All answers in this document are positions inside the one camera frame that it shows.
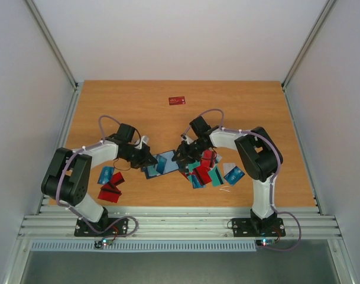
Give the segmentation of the dark blue card holder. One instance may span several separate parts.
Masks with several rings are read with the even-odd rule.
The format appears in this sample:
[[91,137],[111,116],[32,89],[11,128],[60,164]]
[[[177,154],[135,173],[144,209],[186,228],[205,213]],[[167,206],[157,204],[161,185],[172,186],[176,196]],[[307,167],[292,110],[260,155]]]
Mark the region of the dark blue card holder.
[[153,166],[143,168],[141,171],[145,174],[146,179],[156,178],[162,175],[166,175],[171,172],[179,170],[179,166],[176,161],[172,161],[175,151],[169,150],[160,154],[156,154],[154,157],[158,161]]

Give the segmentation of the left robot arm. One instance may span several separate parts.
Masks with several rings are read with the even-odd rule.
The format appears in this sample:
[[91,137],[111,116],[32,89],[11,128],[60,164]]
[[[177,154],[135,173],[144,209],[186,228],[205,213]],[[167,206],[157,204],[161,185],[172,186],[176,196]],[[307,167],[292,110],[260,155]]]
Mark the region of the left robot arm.
[[132,142],[138,133],[135,127],[120,123],[116,133],[101,133],[102,139],[91,146],[57,149],[41,183],[44,195],[77,215],[95,235],[106,234],[121,219],[110,223],[107,209],[87,193],[91,169],[116,159],[129,162],[133,169],[157,164],[147,145],[148,137],[139,134],[138,141]]

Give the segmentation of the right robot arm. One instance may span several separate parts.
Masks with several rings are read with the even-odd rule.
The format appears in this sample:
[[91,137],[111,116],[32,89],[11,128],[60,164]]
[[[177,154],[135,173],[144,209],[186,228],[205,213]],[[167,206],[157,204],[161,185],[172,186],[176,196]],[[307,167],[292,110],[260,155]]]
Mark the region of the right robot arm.
[[199,162],[205,150],[226,148],[237,151],[254,188],[248,229],[257,237],[274,231],[279,222],[274,205],[274,188],[283,157],[265,128],[233,130],[222,126],[211,127],[201,116],[190,122],[190,128],[196,139],[182,134],[172,161],[184,168],[187,164]]

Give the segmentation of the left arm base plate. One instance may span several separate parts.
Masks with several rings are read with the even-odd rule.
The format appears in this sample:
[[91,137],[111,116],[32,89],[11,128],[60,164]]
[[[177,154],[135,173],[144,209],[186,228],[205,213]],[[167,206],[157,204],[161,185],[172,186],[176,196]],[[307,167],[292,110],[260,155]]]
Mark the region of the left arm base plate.
[[127,218],[109,218],[100,220],[98,223],[87,223],[84,220],[77,220],[74,236],[75,237],[107,237],[112,235],[125,235],[128,230]]

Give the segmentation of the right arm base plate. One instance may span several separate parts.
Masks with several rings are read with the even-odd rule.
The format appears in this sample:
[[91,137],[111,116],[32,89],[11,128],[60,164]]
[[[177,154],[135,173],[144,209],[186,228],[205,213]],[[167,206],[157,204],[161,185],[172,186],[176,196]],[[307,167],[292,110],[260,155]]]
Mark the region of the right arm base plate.
[[234,237],[285,237],[286,231],[282,218],[259,221],[252,218],[231,219]]

